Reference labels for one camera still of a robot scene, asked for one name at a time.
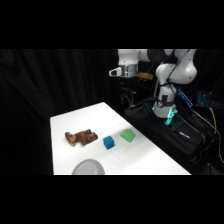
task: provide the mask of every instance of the black background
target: black background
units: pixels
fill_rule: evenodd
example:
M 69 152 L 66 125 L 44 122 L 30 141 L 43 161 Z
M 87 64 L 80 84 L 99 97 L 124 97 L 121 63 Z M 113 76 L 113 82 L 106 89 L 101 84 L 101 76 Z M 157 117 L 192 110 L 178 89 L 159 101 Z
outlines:
M 122 112 L 117 63 L 115 49 L 1 49 L 2 174 L 53 174 L 50 117 L 99 102 Z M 224 50 L 199 49 L 194 64 L 199 89 L 223 96 Z

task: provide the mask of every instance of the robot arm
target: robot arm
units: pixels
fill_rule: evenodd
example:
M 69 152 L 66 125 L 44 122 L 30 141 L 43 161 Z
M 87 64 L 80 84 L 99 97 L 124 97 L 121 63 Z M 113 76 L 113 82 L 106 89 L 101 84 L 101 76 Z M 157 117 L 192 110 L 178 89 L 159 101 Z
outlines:
M 178 63 L 163 64 L 173 52 Z M 172 116 L 177 113 L 174 104 L 176 88 L 172 83 L 189 84 L 195 79 L 197 75 L 193 64 L 195 52 L 196 49 L 119 49 L 119 68 L 110 71 L 110 76 L 134 78 L 138 72 L 139 61 L 161 63 L 156 71 L 160 93 L 153 110 L 157 117 L 168 118 L 171 121 Z
M 138 62 L 165 61 L 174 49 L 118 49 L 119 67 L 110 71 L 111 77 L 134 78 L 138 72 Z

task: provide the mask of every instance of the teddy bear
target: teddy bear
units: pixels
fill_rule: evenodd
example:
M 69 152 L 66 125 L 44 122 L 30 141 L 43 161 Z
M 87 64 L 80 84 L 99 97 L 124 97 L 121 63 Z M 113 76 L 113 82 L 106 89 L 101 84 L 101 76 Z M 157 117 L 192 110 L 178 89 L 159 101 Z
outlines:
M 94 132 L 92 133 L 90 129 L 86 131 L 81 131 L 75 135 L 66 132 L 65 137 L 68 140 L 69 144 L 73 147 L 76 145 L 77 142 L 80 142 L 82 145 L 87 145 L 98 139 L 98 136 Z

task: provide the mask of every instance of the green cube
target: green cube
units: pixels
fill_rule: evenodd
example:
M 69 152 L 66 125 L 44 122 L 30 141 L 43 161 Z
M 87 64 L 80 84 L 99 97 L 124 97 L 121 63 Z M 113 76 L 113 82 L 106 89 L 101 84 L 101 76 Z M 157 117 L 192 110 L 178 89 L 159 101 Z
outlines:
M 125 140 L 127 140 L 128 142 L 132 142 L 136 135 L 131 129 L 127 129 L 127 130 L 123 131 L 120 134 L 120 136 L 122 138 L 124 138 Z

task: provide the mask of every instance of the white table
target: white table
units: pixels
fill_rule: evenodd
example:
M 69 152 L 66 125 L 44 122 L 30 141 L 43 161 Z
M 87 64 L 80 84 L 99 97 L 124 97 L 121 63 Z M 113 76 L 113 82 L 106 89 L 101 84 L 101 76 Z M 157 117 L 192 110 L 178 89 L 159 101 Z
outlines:
M 75 134 L 87 129 L 98 135 L 97 141 L 72 147 L 65 138 L 65 132 Z M 131 143 L 120 137 L 125 129 L 136 134 Z M 189 175 L 105 103 L 52 117 L 51 136 L 55 175 L 71 175 L 86 159 L 101 163 L 106 175 Z M 108 136 L 115 141 L 115 147 L 110 150 L 103 144 Z

